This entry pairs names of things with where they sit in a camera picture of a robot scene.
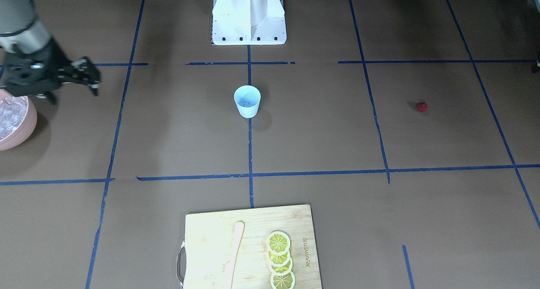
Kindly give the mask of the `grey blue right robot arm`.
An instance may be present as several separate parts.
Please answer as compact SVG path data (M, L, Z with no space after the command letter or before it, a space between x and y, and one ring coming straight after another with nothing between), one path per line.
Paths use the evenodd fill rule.
M0 0L0 41L5 51L1 89L56 104L54 90L73 83L98 95L101 74L89 57L72 61L46 28L33 0Z

